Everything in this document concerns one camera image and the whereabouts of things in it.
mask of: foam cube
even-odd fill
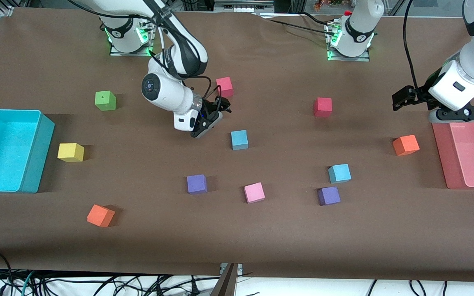
[[[420,150],[414,135],[399,137],[393,142],[393,146],[395,147],[396,155],[399,157]]]
[[[77,143],[62,143],[58,149],[58,158],[66,162],[83,161],[85,148]]]
[[[87,215],[87,222],[100,227],[109,227],[114,214],[114,210],[109,210],[104,206],[95,204],[93,208],[91,208],[89,215]]]
[[[204,175],[188,176],[188,193],[190,194],[207,193],[206,176]]]
[[[116,110],[116,97],[109,90],[96,92],[94,104],[102,111]]]
[[[327,206],[329,204],[337,204],[341,201],[337,187],[323,188],[318,191],[320,206]]]
[[[344,183],[352,179],[348,164],[337,164],[329,168],[330,183]]]
[[[246,133],[246,129],[233,131],[231,135],[233,150],[248,149],[248,134]]]
[[[219,78],[216,81],[221,86],[221,96],[229,97],[233,95],[232,81],[229,77]]]
[[[332,99],[329,97],[318,97],[314,103],[315,117],[329,117],[332,114]]]
[[[265,199],[265,192],[261,182],[244,187],[246,202],[251,204]]]

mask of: pink bin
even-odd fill
[[[474,189],[474,122],[435,123],[434,137],[449,189]]]

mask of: green cube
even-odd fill
[[[102,111],[116,110],[116,97],[109,90],[96,92],[94,104]]]

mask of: blue bin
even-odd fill
[[[0,109],[0,192],[38,191],[53,132],[39,110]]]

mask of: yellow cube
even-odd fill
[[[58,150],[58,158],[67,162],[81,162],[84,150],[85,148],[77,143],[62,143]]]

